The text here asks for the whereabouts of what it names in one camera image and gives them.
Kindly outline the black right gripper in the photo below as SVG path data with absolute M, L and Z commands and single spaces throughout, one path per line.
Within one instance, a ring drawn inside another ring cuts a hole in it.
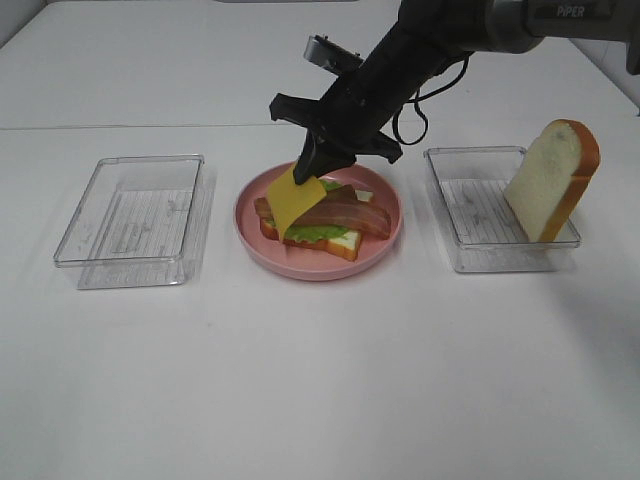
M 397 161 L 400 144 L 381 129 L 402 103 L 403 72 L 392 67 L 360 67 L 341 75 L 318 100 L 277 94 L 269 105 L 271 117 L 307 131 L 293 170 L 295 184 L 350 167 L 359 155 Z

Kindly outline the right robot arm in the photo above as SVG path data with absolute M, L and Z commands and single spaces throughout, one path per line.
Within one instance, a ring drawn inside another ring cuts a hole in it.
M 335 81 L 318 100 L 277 94 L 269 106 L 272 119 L 306 130 L 295 183 L 349 167 L 360 155 L 394 163 L 406 142 L 381 129 L 396 125 L 405 105 L 424 101 L 426 81 L 454 64 L 467 66 L 475 52 L 521 54 L 546 37 L 622 42 L 628 73 L 639 72 L 636 1 L 404 1 L 366 58 L 310 37 L 305 58 Z

